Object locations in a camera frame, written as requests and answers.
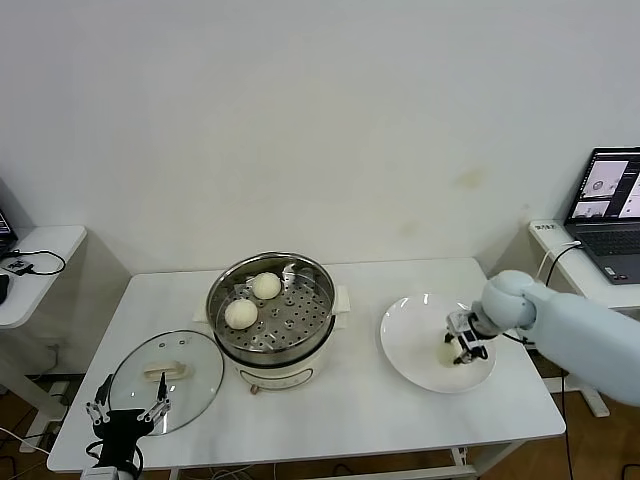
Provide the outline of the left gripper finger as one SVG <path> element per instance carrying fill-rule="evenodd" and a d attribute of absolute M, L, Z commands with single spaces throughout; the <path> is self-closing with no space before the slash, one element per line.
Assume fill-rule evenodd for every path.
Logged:
<path fill-rule="evenodd" d="M 144 424 L 158 424 L 171 409 L 165 372 L 161 373 L 155 400 L 152 405 L 138 415 L 138 420 Z"/>
<path fill-rule="evenodd" d="M 110 421 L 109 395 L 113 375 L 109 374 L 98 388 L 94 399 L 85 404 L 86 413 L 94 426 L 106 424 Z"/>

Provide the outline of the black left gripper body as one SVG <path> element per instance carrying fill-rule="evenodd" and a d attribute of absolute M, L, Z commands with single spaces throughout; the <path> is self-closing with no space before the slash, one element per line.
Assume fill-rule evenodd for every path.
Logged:
<path fill-rule="evenodd" d="M 159 422 L 160 414 L 150 410 L 111 410 L 92 419 L 94 435 L 98 438 L 92 448 L 99 446 L 95 468 L 113 467 L 116 470 L 142 470 L 144 456 L 138 441 L 149 436 Z"/>

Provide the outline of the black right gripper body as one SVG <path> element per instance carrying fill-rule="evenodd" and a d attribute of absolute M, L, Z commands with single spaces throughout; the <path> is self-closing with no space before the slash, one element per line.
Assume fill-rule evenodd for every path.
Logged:
<path fill-rule="evenodd" d="M 483 313 L 471 313 L 471 329 L 476 338 L 482 341 L 494 339 L 498 335 L 498 328 Z"/>

